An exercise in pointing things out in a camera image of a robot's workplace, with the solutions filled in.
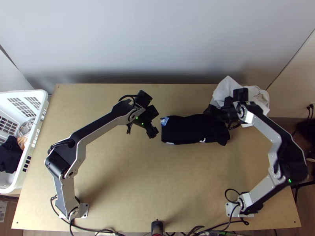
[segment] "white label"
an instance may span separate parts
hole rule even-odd
[[[7,202],[0,201],[0,223],[4,222],[4,216],[6,215]]]

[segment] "white plastic basket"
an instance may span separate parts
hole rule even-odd
[[[0,92],[0,145],[10,135],[17,137],[20,125],[35,117],[16,172],[13,174],[0,172],[0,194],[7,194],[16,188],[22,188],[49,105],[47,99],[48,94],[44,90]]]

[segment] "tabletop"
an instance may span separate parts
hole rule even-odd
[[[12,228],[68,231],[52,211],[56,194],[44,165],[53,143],[111,111],[118,99],[140,89],[153,97],[159,117],[202,113],[216,85],[71,84],[56,85],[21,191]],[[159,117],[152,122],[161,132]],[[86,160],[74,178],[76,196],[89,203],[87,228],[149,232],[164,222],[167,232],[187,232],[227,222],[224,191],[249,191],[266,175],[271,143],[256,128],[230,131],[226,146],[218,143],[170,145],[161,133],[149,139],[145,130],[117,126],[87,146]],[[269,199],[254,218],[229,230],[300,227],[289,187]]]

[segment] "white towel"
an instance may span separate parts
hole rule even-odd
[[[224,105],[226,97],[233,97],[234,89],[248,88],[248,100],[255,102],[263,110],[266,116],[269,109],[269,94],[267,91],[260,89],[258,86],[241,86],[230,76],[226,76],[217,86],[212,94],[211,105],[221,108]],[[242,127],[252,126],[251,124],[242,124]]]

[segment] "white wall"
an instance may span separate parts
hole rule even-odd
[[[3,1],[0,44],[49,89],[132,72],[209,75],[204,83],[238,74],[266,88],[314,29],[314,9],[314,0]]]
[[[28,89],[33,89],[33,87],[0,50],[0,92]]]
[[[271,101],[268,116],[308,116],[306,107],[315,102],[315,32],[267,91]]]

